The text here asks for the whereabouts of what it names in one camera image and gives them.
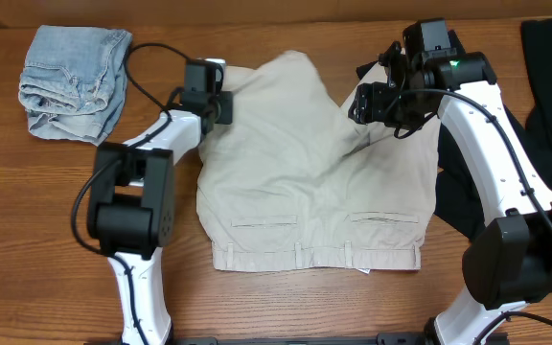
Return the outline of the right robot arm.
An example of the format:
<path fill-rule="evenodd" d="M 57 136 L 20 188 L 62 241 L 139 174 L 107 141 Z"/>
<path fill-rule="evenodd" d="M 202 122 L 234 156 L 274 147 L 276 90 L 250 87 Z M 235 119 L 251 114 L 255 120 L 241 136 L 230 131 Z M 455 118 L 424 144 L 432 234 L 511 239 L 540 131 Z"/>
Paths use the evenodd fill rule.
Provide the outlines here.
<path fill-rule="evenodd" d="M 439 119 L 463 155 L 485 229 L 462 257 L 465 281 L 448 309 L 419 333 L 381 333 L 380 344 L 504 344 L 499 326 L 552 293 L 552 191 L 513 130 L 496 74 L 467 53 L 441 18 L 408 26 L 379 56 L 386 82 L 364 83 L 349 117 L 383 123 L 399 139 Z"/>

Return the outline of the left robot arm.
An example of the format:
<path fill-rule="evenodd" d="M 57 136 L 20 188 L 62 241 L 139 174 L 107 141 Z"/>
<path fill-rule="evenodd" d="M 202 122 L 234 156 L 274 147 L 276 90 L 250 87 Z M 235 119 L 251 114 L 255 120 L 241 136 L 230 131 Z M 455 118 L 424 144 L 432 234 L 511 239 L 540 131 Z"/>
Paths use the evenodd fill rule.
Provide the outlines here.
<path fill-rule="evenodd" d="M 173 322 L 162 282 L 162 252 L 173 234 L 174 167 L 216 124 L 233 121 L 223 90 L 226 63 L 191 59 L 157 121 L 122 144 L 99 145 L 87 230 L 113 269 L 124 318 L 122 344 L 170 344 Z"/>

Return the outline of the beige khaki shorts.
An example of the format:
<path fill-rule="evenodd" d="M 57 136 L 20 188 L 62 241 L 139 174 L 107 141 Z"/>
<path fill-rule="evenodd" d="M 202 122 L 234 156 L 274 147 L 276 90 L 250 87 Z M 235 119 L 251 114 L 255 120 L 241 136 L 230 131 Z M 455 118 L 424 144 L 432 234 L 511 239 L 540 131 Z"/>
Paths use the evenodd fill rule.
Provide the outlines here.
<path fill-rule="evenodd" d="M 309 57 L 230 66 L 233 121 L 200 145 L 196 211 L 218 270 L 417 270 L 435 209 L 440 123 L 359 125 Z"/>

